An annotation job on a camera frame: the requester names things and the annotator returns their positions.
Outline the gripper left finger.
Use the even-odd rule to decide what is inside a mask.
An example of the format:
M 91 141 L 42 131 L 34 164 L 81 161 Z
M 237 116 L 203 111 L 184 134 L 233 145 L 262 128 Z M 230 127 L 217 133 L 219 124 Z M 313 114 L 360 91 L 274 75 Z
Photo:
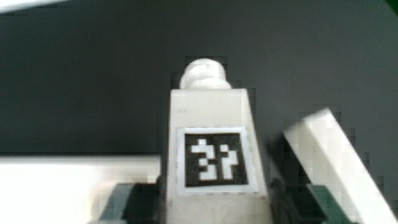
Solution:
M 100 217 L 88 224 L 159 224 L 159 186 L 118 184 Z

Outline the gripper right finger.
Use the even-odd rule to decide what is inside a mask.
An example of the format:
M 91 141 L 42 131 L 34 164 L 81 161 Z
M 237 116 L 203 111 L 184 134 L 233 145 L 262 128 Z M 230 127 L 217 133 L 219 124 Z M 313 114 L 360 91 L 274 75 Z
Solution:
M 273 215 L 276 224 L 360 224 L 349 219 L 324 185 L 287 185 L 273 181 Z

